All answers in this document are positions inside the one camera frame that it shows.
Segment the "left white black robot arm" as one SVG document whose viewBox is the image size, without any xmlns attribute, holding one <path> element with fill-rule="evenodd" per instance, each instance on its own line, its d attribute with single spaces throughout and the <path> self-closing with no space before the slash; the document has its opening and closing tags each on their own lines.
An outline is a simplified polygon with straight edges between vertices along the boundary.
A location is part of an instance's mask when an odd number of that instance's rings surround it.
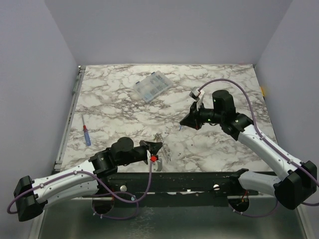
<svg viewBox="0 0 319 239">
<path fill-rule="evenodd" d="M 162 142 L 140 141 L 139 146 L 129 137 L 121 137 L 111 147 L 97 152 L 83 163 L 54 175 L 43 178 L 31 179 L 25 176 L 19 179 L 14 190 L 14 199 L 10 202 L 7 213 L 17 214 L 20 222 L 36 218 L 44 209 L 62 202 L 81 196 L 106 196 L 124 203 L 137 204 L 146 195 L 132 200 L 123 199 L 119 192 L 110 189 L 110 184 L 105 179 L 118 171 L 119 166 L 143 161 L 149 167 L 158 160 L 158 152 Z"/>
</svg>

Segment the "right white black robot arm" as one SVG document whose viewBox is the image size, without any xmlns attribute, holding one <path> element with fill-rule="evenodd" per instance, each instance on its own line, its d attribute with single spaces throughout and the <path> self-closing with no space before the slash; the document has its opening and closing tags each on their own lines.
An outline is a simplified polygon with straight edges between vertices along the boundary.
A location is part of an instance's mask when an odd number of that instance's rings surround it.
<svg viewBox="0 0 319 239">
<path fill-rule="evenodd" d="M 180 124 L 196 130 L 208 124 L 220 125 L 222 131 L 255 152 L 274 171 L 275 175 L 241 169 L 229 182 L 235 195 L 254 190 L 274 196 L 284 207 L 293 210 L 317 190 L 317 167 L 291 156 L 259 131 L 245 114 L 236 111 L 234 100 L 227 90 L 212 94 L 213 108 L 203 104 L 204 92 L 193 89 L 189 94 L 195 101 Z"/>
</svg>

